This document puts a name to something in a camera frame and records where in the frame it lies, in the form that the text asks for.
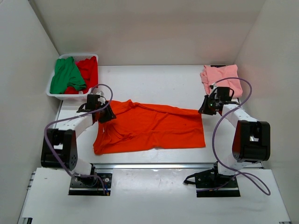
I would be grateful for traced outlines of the orange t shirt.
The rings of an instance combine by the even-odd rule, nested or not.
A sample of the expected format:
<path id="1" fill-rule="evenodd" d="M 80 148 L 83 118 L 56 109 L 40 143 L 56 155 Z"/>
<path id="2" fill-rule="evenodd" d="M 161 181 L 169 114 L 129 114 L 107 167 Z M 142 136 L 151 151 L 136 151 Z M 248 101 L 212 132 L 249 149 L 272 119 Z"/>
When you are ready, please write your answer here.
<path id="1" fill-rule="evenodd" d="M 96 155 L 206 146 L 197 110 L 131 100 L 113 100 L 110 106 L 116 119 L 99 124 L 93 144 Z"/>

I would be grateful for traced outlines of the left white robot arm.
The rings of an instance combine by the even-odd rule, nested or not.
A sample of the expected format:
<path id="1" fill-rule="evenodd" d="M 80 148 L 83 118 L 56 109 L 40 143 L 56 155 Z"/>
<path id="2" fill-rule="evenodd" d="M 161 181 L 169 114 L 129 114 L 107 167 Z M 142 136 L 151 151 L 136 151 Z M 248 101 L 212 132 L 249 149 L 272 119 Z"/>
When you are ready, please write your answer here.
<path id="1" fill-rule="evenodd" d="M 88 186 L 97 182 L 94 166 L 78 156 L 77 138 L 95 123 L 116 119 L 110 106 L 111 100 L 102 95 L 89 94 L 74 117 L 58 120 L 64 124 L 58 128 L 46 128 L 41 154 L 41 166 L 63 168 L 70 176 L 79 176 Z"/>

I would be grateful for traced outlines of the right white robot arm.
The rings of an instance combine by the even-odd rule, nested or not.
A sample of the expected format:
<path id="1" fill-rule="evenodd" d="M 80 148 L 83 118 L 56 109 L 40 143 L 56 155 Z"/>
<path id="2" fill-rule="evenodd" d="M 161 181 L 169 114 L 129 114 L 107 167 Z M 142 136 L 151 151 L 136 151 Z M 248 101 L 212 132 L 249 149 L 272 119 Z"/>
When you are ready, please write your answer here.
<path id="1" fill-rule="evenodd" d="M 204 96 L 204 102 L 198 112 L 206 115 L 219 113 L 235 128 L 232 153 L 224 161 L 218 160 L 217 171 L 209 176 L 210 183 L 220 187 L 226 182 L 226 176 L 233 176 L 250 164 L 270 158 L 271 127 L 268 122 L 251 117 L 238 102 L 233 101 L 234 91 L 231 88 L 215 85 L 210 88 L 212 92 Z"/>

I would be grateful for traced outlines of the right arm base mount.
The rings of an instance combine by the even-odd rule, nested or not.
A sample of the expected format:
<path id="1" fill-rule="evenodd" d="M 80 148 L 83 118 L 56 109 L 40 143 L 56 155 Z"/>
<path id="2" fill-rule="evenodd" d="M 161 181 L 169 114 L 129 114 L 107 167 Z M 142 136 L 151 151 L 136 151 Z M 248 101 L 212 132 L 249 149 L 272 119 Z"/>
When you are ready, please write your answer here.
<path id="1" fill-rule="evenodd" d="M 187 176 L 183 184 L 195 185 L 197 198 L 241 196 L 236 177 L 219 174 L 216 166 Z"/>

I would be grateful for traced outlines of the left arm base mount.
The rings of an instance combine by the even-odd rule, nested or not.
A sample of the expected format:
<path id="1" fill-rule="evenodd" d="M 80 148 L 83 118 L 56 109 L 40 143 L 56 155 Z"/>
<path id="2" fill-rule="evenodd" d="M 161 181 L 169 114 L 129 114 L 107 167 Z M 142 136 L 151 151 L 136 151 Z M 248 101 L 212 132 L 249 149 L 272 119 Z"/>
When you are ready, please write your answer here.
<path id="1" fill-rule="evenodd" d="M 113 180 L 111 169 L 94 169 L 95 174 L 103 181 L 103 185 L 98 178 L 82 178 L 75 176 L 71 178 L 68 195 L 70 196 L 110 196 Z"/>

